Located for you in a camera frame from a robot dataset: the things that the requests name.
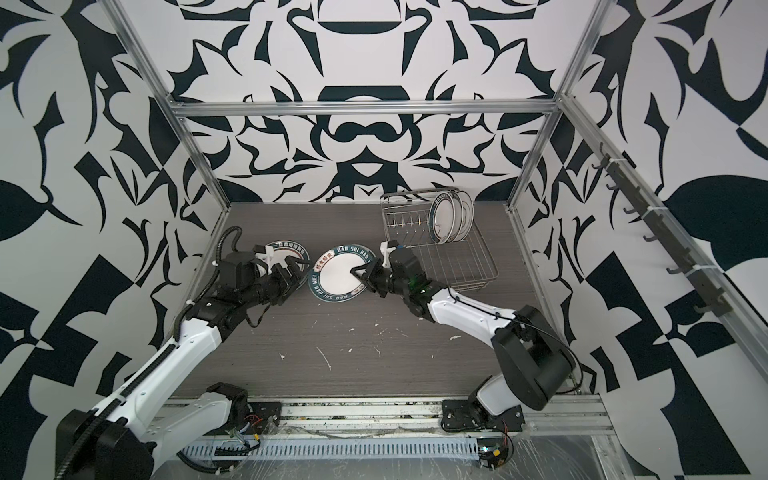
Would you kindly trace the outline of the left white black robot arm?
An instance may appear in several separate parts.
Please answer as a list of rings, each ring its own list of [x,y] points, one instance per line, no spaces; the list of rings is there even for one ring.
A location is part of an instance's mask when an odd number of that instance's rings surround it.
[[[248,252],[219,260],[160,351],[91,410],[73,410],[59,423],[56,478],[148,479],[204,434],[248,427],[246,390],[222,382],[181,412],[159,424],[153,420],[188,375],[247,320],[249,309],[283,304],[309,265],[297,257],[268,265]]]

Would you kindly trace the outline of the white plate stack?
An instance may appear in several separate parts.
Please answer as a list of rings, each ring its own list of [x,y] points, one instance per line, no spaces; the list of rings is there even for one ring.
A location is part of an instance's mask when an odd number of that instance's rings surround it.
[[[433,199],[428,216],[431,240],[436,244],[463,241],[474,222],[474,202],[468,192],[448,190]]]

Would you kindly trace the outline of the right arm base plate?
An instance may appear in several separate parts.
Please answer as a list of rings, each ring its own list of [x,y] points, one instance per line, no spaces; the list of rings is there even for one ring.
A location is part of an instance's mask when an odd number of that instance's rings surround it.
[[[449,433],[480,430],[522,432],[525,424],[520,406],[497,416],[488,413],[478,401],[446,399],[442,401],[441,408],[440,428]]]

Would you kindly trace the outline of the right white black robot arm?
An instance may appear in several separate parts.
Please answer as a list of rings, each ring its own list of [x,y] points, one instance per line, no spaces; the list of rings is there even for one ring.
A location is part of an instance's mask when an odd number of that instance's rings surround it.
[[[401,297],[416,317],[459,330],[489,346],[500,373],[484,381],[473,400],[498,417],[519,405],[541,411],[577,368],[570,347],[539,310],[485,304],[427,276],[413,251],[384,242],[382,255],[350,274],[384,298]]]

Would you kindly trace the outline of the wire dish rack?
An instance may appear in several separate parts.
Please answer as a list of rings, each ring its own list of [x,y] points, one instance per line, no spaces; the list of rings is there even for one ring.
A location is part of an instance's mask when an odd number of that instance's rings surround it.
[[[492,254],[474,222],[469,235],[460,242],[436,244],[431,240],[428,216],[439,192],[456,187],[418,189],[385,193],[380,198],[386,238],[410,248],[427,275],[458,291],[478,290],[498,277]]]

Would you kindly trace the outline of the small plate green lettered rim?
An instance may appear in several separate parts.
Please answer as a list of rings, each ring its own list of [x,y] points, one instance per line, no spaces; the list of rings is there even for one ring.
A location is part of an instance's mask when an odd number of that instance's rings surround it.
[[[362,245],[334,247],[322,254],[312,267],[308,276],[309,289],[320,301],[342,303],[352,300],[366,287],[351,271],[374,259],[375,254]]]

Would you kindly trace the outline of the white plate green red band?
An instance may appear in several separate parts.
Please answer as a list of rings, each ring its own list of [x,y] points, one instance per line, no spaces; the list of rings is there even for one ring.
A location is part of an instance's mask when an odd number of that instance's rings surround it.
[[[293,240],[278,240],[266,244],[268,265],[280,264],[288,267],[287,259],[296,258],[301,270],[305,270],[311,262],[308,250],[300,243]]]

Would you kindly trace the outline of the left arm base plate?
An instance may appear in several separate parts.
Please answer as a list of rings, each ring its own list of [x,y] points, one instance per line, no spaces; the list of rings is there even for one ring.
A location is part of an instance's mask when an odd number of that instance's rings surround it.
[[[249,402],[244,417],[244,435],[271,434],[282,422],[282,407],[280,401]]]

